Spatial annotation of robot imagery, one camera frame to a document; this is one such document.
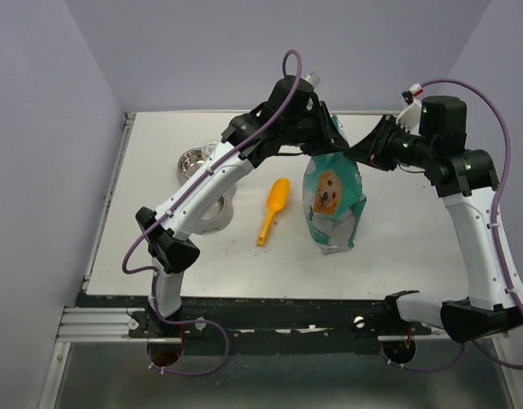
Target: lavender wall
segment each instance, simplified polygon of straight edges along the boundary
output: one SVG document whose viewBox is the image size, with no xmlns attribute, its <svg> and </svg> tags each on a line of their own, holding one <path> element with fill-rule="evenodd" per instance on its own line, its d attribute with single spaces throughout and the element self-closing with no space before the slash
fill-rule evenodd
<svg viewBox="0 0 523 409">
<path fill-rule="evenodd" d="M 121 112 L 61 0 L 0 1 L 0 409 L 37 406 Z"/>
<path fill-rule="evenodd" d="M 489 0 L 66 0 L 129 111 L 254 107 L 287 49 L 333 109 L 396 108 L 445 75 Z"/>
<path fill-rule="evenodd" d="M 494 0 L 485 12 L 450 77 L 483 89 L 502 111 L 512 137 L 512 167 L 502 201 L 502 217 L 515 265 L 523 280 L 523 0 Z M 488 150 L 502 169 L 503 139 L 496 120 L 475 96 L 456 87 L 441 92 L 461 96 L 469 109 L 471 147 Z M 523 328 L 512 332 L 509 347 L 523 362 Z M 523 372 L 513 372 L 523 389 Z"/>
</svg>

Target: dog food bag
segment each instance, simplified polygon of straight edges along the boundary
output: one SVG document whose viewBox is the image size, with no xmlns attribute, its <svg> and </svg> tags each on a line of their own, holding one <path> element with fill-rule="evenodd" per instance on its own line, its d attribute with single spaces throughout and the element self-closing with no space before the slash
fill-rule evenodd
<svg viewBox="0 0 523 409">
<path fill-rule="evenodd" d="M 342 133 L 337 117 L 332 119 Z M 311 158 L 302 193 L 308 229 L 322 254 L 352 249 L 366 201 L 356 162 L 342 153 Z"/>
</svg>

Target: stainless steel bowl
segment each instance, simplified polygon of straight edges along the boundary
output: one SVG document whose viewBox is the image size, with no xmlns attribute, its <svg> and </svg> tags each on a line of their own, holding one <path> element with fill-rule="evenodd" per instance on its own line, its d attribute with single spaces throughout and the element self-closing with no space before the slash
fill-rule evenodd
<svg viewBox="0 0 523 409">
<path fill-rule="evenodd" d="M 183 185 L 187 180 L 193 176 L 193 174 L 198 171 L 198 169 L 203 166 L 203 149 L 201 147 L 195 147 L 190 149 L 178 160 L 178 165 L 176 166 L 176 177 L 178 182 Z"/>
<path fill-rule="evenodd" d="M 203 148 L 195 147 L 190 149 L 178 160 L 176 166 L 176 177 L 178 182 L 183 185 L 191 178 L 195 172 L 204 164 Z M 216 203 L 201 217 L 198 225 L 193 230 L 195 234 L 206 234 L 225 228 L 233 218 L 232 198 L 237 188 L 235 185 L 224 193 Z"/>
</svg>

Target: white table surface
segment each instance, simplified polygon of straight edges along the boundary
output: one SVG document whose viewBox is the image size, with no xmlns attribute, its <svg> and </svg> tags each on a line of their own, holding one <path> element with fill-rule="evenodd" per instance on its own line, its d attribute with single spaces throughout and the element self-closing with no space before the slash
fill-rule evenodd
<svg viewBox="0 0 523 409">
<path fill-rule="evenodd" d="M 121 261 L 140 234 L 137 210 L 154 208 L 179 187 L 178 158 L 192 147 L 218 139 L 237 113 L 151 112 L 136 115 L 129 145 L 88 294 L 145 296 L 150 273 L 127 276 Z M 342 115 L 349 142 L 363 138 L 378 116 Z M 182 295 L 200 297 L 282 297 L 374 299 L 420 290 L 460 299 L 468 281 L 451 218 L 422 175 L 381 172 L 360 166 L 368 201 L 355 247 L 323 256 L 311 239 L 302 212 L 302 176 L 308 158 L 270 158 L 241 180 L 227 228 L 192 235 L 201 250 L 185 273 Z M 286 209 L 277 215 L 267 245 L 256 247 L 273 182 L 291 181 Z M 129 265 L 151 263 L 143 243 Z"/>
</svg>

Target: yellow plastic scoop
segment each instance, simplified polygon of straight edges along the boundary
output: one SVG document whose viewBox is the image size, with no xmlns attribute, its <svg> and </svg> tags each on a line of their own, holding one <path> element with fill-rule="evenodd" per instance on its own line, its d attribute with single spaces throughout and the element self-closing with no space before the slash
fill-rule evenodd
<svg viewBox="0 0 523 409">
<path fill-rule="evenodd" d="M 290 193 L 290 181 L 285 177 L 278 179 L 271 187 L 271 192 L 269 192 L 269 197 L 267 198 L 267 216 L 256 245 L 265 245 L 273 218 L 278 211 L 281 211 L 286 206 L 288 193 Z"/>
</svg>

